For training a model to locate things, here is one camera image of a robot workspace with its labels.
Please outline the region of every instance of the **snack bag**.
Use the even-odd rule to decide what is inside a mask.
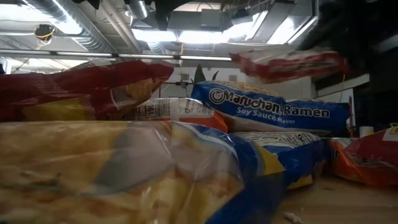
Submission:
[[[260,149],[176,121],[1,123],[0,221],[267,223],[284,168]]]
[[[223,118],[219,114],[200,101],[191,98],[151,99],[126,113],[122,119],[130,121],[182,121],[203,124],[223,132],[228,131]]]
[[[398,185],[398,167],[383,159],[387,154],[391,155],[390,160],[395,157],[397,148],[391,147],[395,144],[391,138],[394,135],[392,130],[394,128],[361,139],[330,139],[331,172],[344,179],[376,187]]]
[[[321,174],[329,156],[326,141],[310,133],[247,132],[231,135],[250,140],[276,156],[285,169],[288,189],[312,184],[313,178]]]
[[[120,119],[148,100],[173,68],[129,61],[0,76],[0,121]]]
[[[273,45],[263,50],[231,54],[231,58],[243,73],[266,84],[329,75],[346,69],[339,53],[320,47],[294,50],[291,46]]]
[[[326,135],[341,131],[349,116],[348,110],[338,103],[286,101],[262,88],[239,82],[197,83],[192,98],[219,112],[231,132],[305,131]]]

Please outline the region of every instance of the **table surface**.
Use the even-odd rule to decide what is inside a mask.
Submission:
[[[398,189],[375,189],[336,177],[321,177],[309,187],[289,192],[273,224],[292,223],[284,212],[303,224],[398,223]]]

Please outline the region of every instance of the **maruchan ramen package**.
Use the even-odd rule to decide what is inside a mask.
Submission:
[[[50,75],[1,75],[0,121],[120,119],[148,100],[173,68],[130,61]]]
[[[324,49],[294,50],[288,45],[273,45],[263,50],[231,54],[242,72],[262,83],[279,83],[306,76],[327,75],[345,70],[339,53]]]
[[[0,222],[269,223],[284,168],[260,149],[176,121],[1,123]]]
[[[397,186],[397,127],[361,139],[333,138],[331,172],[376,187]]]
[[[329,158],[326,140],[311,133],[246,132],[231,135],[250,140],[276,156],[285,168],[284,178],[288,189],[312,184]]]
[[[192,98],[219,112],[231,132],[305,131],[326,135],[340,132],[349,115],[338,103],[286,101],[262,88],[239,82],[197,83]]]
[[[203,124],[223,132],[228,131],[224,119],[219,114],[200,101],[190,98],[151,99],[126,113],[123,120],[183,121]]]

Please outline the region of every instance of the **white wall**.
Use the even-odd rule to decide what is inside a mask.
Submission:
[[[355,126],[355,110],[354,110],[354,90],[352,88],[348,90],[343,90],[337,93],[332,93],[326,96],[318,97],[317,100],[323,100],[332,103],[348,103],[349,98],[352,99],[351,110],[353,112],[353,126]]]
[[[178,82],[180,81],[180,74],[189,74],[193,80],[195,77],[196,67],[182,67],[175,68],[172,76],[167,82]],[[285,97],[288,100],[293,99],[312,99],[315,96],[312,81],[310,77],[299,78],[282,83],[264,85],[258,82],[256,79],[248,78],[244,73],[240,72],[238,68],[203,68],[203,73],[207,80],[211,80],[213,75],[217,72],[216,80],[228,81],[229,75],[237,75],[239,82],[245,82],[250,85],[259,86],[265,90],[273,91],[279,95]],[[188,95],[190,96],[192,91],[192,85],[188,86]],[[180,86],[163,84],[161,87],[161,97],[184,97],[185,92]],[[159,91],[156,91],[153,98],[159,97]]]

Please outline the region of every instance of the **fluorescent light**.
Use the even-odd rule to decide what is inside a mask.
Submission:
[[[284,44],[294,34],[294,22],[287,17],[283,23],[275,30],[267,44]]]
[[[119,54],[122,58],[173,59],[173,55]]]
[[[314,16],[302,29],[300,29],[292,38],[290,38],[287,43],[291,44],[295,41],[298,37],[300,37],[314,22],[318,20],[318,16]]]
[[[44,50],[11,50],[11,49],[0,49],[0,53],[3,54],[35,54],[35,55],[50,55],[49,51]]]
[[[257,15],[257,14],[253,15],[253,20],[255,22],[254,22],[253,28],[246,35],[246,40],[253,39],[254,35],[259,30],[262,22],[264,22],[264,19],[266,18],[267,14],[268,14],[268,11],[263,11],[259,15]]]
[[[179,41],[189,44],[219,44],[228,41],[221,32],[183,31]]]
[[[172,31],[133,29],[132,32],[137,40],[146,42],[177,41],[177,37]]]
[[[182,60],[216,60],[222,62],[231,62],[229,57],[207,57],[207,56],[181,56]]]
[[[106,53],[57,52],[57,54],[64,56],[112,57],[112,54],[106,54]]]

